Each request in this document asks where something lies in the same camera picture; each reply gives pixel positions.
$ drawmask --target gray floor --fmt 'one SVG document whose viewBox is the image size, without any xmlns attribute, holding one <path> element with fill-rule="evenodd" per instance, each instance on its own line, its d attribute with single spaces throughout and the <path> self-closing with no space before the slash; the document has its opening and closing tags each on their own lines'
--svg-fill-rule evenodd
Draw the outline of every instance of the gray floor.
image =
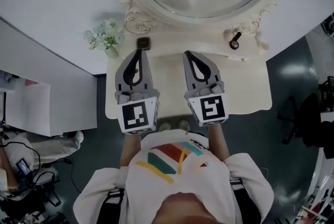
<svg viewBox="0 0 334 224">
<path fill-rule="evenodd" d="M 274 189 L 276 198 L 284 203 L 298 204 L 306 194 L 311 182 L 318 149 L 306 148 L 300 139 L 293 139 L 289 145 L 281 140 L 290 131 L 290 124 L 277 120 L 278 108 L 288 96 L 296 98 L 297 105 L 312 92 L 317 92 L 318 81 L 314 72 L 313 60 L 305 38 L 269 60 L 267 63 L 272 94 L 272 108 L 249 115 L 231 115 L 223 124 L 223 130 L 231 154 L 249 153 L 259 167 L 269 169 L 268 181 Z M 83 189 L 96 169 L 117 167 L 123 143 L 117 121 L 109 120 L 104 114 L 105 78 L 98 79 L 98 128 L 85 131 L 85 140 L 79 151 L 72 155 L 74 162 L 73 179 Z M 193 117 L 187 116 L 192 129 L 206 133 L 199 128 Z M 168 119 L 174 128 L 180 118 Z M 56 192 L 63 201 L 57 209 L 63 212 L 70 223 L 76 223 L 72 212 L 73 202 L 78 192 L 70 181 L 70 166 L 63 163 L 55 165 L 61 182 Z M 292 206 L 274 206 L 266 222 L 277 217 L 292 217 Z"/>
</svg>

